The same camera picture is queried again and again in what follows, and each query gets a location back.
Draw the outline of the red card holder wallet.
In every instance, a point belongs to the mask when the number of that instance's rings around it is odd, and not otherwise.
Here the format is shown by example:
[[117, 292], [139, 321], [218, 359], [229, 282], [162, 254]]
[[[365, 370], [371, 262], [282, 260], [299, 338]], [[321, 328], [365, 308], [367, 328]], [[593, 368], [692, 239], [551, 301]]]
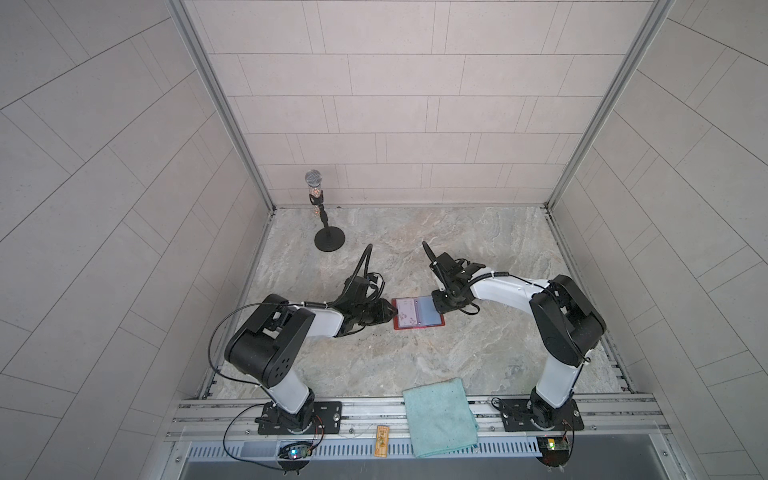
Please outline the red card holder wallet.
[[414, 330], [442, 327], [444, 316], [437, 311], [431, 296], [396, 298], [392, 300], [397, 310], [394, 317], [395, 330]]

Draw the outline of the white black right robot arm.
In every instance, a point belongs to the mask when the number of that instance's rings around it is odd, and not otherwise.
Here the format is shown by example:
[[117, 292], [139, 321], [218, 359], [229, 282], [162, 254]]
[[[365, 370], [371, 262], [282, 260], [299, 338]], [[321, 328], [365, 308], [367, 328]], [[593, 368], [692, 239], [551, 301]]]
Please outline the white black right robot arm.
[[549, 281], [529, 280], [483, 264], [435, 255], [422, 244], [441, 287], [432, 292], [441, 314], [466, 315], [478, 300], [493, 301], [530, 314], [548, 352], [543, 373], [527, 401], [494, 398], [504, 429], [574, 432], [584, 428], [573, 399], [574, 386], [606, 323], [576, 282], [567, 275]]

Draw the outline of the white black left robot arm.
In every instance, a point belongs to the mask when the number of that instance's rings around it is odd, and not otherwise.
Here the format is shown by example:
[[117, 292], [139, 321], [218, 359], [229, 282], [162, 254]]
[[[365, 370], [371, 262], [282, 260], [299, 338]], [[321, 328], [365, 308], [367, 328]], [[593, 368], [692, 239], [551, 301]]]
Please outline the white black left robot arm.
[[224, 357], [254, 378], [272, 400], [267, 418], [277, 428], [302, 433], [315, 417], [314, 392], [292, 370], [308, 338], [343, 338], [391, 321], [396, 308], [382, 297], [377, 273], [353, 275], [340, 297], [329, 303], [293, 304], [268, 295], [226, 345]]

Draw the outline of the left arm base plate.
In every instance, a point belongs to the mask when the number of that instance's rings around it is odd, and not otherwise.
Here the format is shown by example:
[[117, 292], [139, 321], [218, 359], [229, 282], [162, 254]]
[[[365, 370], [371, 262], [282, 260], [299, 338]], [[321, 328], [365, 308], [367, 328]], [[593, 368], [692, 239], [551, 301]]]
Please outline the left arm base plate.
[[339, 401], [313, 401], [291, 414], [276, 404], [266, 405], [255, 418], [260, 435], [302, 435], [315, 431], [337, 434], [340, 431], [342, 403]]

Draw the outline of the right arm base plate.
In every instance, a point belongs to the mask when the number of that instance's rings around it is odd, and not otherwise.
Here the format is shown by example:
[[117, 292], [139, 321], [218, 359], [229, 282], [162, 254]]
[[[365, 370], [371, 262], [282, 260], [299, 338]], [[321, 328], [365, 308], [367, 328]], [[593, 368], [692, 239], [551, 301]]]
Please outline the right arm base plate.
[[584, 422], [573, 398], [554, 408], [543, 400], [501, 399], [491, 405], [501, 414], [506, 432], [551, 432], [584, 429]]

